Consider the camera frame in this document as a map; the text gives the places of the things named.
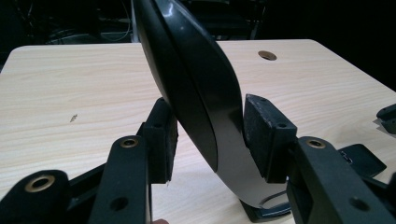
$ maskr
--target glossy black surface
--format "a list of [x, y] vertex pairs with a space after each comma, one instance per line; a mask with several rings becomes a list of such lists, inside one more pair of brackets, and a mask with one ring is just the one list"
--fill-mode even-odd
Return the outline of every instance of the glossy black surface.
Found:
[[151, 73], [211, 168], [251, 206], [286, 203], [285, 185], [267, 184], [245, 145], [239, 83], [219, 45], [178, 1], [134, 6]]

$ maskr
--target wooden table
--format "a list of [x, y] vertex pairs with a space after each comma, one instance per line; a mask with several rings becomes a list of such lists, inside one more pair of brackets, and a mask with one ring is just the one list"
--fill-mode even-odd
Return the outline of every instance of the wooden table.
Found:
[[[361, 143], [396, 171], [395, 135], [376, 120], [396, 93], [311, 40], [219, 42], [242, 93], [271, 100], [298, 127], [336, 148]], [[267, 61], [259, 50], [273, 52]], [[15, 49], [0, 76], [0, 198], [23, 177], [58, 169], [69, 178], [106, 161], [111, 144], [136, 133], [161, 97], [140, 44]], [[173, 180], [153, 186], [155, 218], [249, 223], [180, 127]], [[293, 223], [292, 216], [274, 223]]]

